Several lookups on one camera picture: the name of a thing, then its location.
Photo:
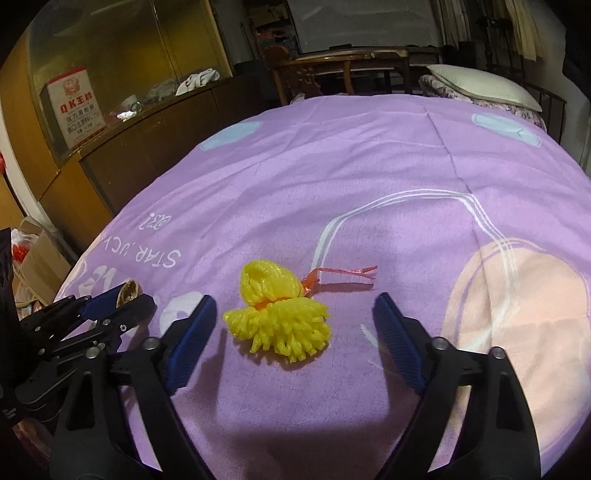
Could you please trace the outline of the brown walnut shell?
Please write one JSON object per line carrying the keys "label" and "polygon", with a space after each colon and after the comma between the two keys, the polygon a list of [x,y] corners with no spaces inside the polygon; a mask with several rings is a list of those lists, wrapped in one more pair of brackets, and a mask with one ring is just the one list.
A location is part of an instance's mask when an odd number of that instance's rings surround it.
{"label": "brown walnut shell", "polygon": [[116,307],[120,308],[123,305],[134,300],[142,294],[142,289],[139,283],[135,280],[126,281],[119,290],[116,298]]}

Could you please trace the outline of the brown cardboard box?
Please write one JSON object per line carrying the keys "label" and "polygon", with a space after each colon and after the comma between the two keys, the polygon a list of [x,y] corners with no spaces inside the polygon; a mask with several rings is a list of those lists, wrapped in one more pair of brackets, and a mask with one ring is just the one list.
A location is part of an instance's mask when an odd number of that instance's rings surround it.
{"label": "brown cardboard box", "polygon": [[38,301],[51,304],[71,264],[51,233],[31,217],[25,217],[11,235],[15,273]]}

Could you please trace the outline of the purple patterned bed blanket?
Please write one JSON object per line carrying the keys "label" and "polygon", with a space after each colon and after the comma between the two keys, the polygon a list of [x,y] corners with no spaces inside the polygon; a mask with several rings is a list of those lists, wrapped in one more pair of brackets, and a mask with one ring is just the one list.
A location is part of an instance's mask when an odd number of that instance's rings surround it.
{"label": "purple patterned bed blanket", "polygon": [[419,96],[318,97],[197,145],[98,235],[61,287],[136,280],[154,336],[204,295],[242,306],[256,259],[325,268],[332,339],[252,355],[219,322],[174,406],[219,479],[371,479],[417,404],[372,318],[388,293],[433,336],[504,348],[549,470],[590,411],[590,181],[511,114]]}

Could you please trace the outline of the red white boxed carton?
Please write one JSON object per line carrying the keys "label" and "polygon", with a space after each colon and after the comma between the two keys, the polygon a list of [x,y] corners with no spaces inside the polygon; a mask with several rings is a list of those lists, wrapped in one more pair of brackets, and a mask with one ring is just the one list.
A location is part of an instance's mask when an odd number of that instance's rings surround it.
{"label": "red white boxed carton", "polygon": [[86,68],[54,77],[45,83],[42,93],[68,150],[78,148],[106,129]]}

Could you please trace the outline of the wooden glass-door cabinet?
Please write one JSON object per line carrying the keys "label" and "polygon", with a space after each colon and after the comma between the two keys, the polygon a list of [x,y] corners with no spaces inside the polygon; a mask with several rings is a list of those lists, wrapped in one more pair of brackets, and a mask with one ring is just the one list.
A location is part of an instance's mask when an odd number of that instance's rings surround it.
{"label": "wooden glass-door cabinet", "polygon": [[[106,129],[68,150],[42,89],[84,67]],[[221,79],[181,96],[190,74]],[[1,109],[34,200],[76,250],[200,141],[259,114],[273,91],[239,1],[50,1],[1,69]]]}

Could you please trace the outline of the white crumpled cloth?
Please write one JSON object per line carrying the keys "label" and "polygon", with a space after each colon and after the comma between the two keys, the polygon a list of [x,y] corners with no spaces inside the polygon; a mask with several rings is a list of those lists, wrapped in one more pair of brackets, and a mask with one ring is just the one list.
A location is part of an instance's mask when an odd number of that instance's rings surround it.
{"label": "white crumpled cloth", "polygon": [[221,74],[213,68],[190,74],[179,84],[175,94],[176,96],[184,95],[195,89],[202,88],[208,83],[218,81],[219,79],[221,79]]}

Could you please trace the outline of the wooden desk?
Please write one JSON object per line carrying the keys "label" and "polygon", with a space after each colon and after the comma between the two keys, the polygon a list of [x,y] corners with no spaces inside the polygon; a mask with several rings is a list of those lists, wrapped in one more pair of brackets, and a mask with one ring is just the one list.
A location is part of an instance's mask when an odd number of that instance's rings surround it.
{"label": "wooden desk", "polygon": [[405,47],[353,47],[349,49],[329,49],[298,56],[294,59],[281,59],[270,64],[277,94],[283,105],[291,99],[303,95],[304,98],[322,96],[318,76],[337,74],[342,76],[346,95],[355,95],[353,72],[382,72],[389,89],[392,89],[391,72],[402,78],[403,92],[413,93],[410,52]]}

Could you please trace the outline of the white projection screen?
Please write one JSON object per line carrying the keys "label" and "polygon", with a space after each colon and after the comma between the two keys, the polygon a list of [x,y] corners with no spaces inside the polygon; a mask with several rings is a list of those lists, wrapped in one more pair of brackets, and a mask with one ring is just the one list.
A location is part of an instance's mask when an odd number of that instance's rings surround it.
{"label": "white projection screen", "polygon": [[294,0],[288,3],[301,51],[332,47],[439,46],[429,1]]}

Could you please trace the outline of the white pillow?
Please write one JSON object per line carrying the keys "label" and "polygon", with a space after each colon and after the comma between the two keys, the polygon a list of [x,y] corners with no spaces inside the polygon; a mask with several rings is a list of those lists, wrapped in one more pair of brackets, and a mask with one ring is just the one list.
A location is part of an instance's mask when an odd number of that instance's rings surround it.
{"label": "white pillow", "polygon": [[524,87],[499,75],[445,64],[429,65],[428,69],[438,80],[469,97],[542,111],[538,101]]}

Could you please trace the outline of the floral folded quilt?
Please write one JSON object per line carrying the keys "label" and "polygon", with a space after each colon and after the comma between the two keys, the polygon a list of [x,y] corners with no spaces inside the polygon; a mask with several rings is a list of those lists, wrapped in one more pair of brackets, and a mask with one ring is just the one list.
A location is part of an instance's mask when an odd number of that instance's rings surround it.
{"label": "floral folded quilt", "polygon": [[423,75],[419,79],[419,86],[424,96],[441,97],[458,100],[465,103],[478,105],[484,108],[502,110],[514,114],[526,120],[544,131],[547,131],[546,123],[540,113],[526,107],[510,105],[497,100],[482,100],[469,97],[454,88],[444,84],[433,75]]}

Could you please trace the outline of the beige hanging garment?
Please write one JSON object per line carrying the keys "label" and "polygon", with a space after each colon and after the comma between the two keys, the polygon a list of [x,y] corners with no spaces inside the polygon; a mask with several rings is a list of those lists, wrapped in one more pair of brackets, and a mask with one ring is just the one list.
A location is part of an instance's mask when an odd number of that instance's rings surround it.
{"label": "beige hanging garment", "polygon": [[528,61],[543,60],[544,47],[529,3],[524,0],[505,0],[504,4],[513,26],[517,53]]}

